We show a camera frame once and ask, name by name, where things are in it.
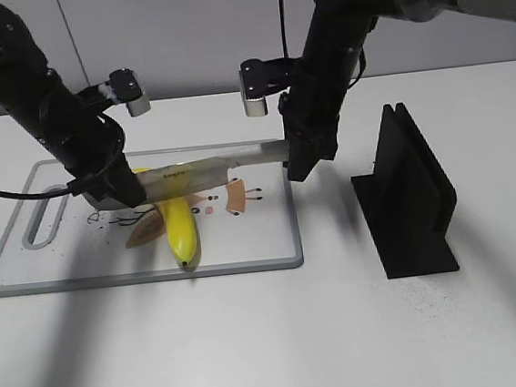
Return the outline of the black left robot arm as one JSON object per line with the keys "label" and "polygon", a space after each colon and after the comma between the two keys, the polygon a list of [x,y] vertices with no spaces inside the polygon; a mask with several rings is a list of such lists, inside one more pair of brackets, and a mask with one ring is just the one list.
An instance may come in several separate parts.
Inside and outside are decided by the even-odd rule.
{"label": "black left robot arm", "polygon": [[142,113],[142,86],[131,69],[72,93],[48,65],[23,19],[0,4],[0,107],[73,176],[55,197],[110,199],[134,208],[146,192],[126,161],[123,128],[105,110],[125,104]]}

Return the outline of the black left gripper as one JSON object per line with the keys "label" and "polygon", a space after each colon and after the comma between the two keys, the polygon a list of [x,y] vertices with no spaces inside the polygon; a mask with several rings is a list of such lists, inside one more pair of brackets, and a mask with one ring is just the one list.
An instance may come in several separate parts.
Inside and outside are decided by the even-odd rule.
{"label": "black left gripper", "polygon": [[74,177],[72,193],[135,207],[145,200],[145,190],[126,162],[123,128],[103,115],[114,104],[93,87],[78,94],[54,91],[39,106],[42,140]]}

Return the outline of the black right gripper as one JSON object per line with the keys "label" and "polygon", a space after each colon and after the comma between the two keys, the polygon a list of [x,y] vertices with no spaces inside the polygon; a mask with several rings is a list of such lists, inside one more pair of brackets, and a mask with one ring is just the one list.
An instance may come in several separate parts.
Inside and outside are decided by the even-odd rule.
{"label": "black right gripper", "polygon": [[346,52],[300,57],[294,82],[278,103],[283,116],[290,181],[305,181],[319,160],[332,161],[339,148],[339,110],[352,78]]}

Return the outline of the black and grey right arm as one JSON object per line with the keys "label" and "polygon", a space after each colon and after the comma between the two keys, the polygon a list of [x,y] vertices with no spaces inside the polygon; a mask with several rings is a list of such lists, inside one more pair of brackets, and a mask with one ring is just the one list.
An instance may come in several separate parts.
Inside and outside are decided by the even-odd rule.
{"label": "black and grey right arm", "polygon": [[302,182],[337,153],[339,112],[353,86],[364,43],[379,19],[428,22],[442,11],[516,23],[516,0],[313,0],[303,52],[278,103],[289,155],[288,177]]}

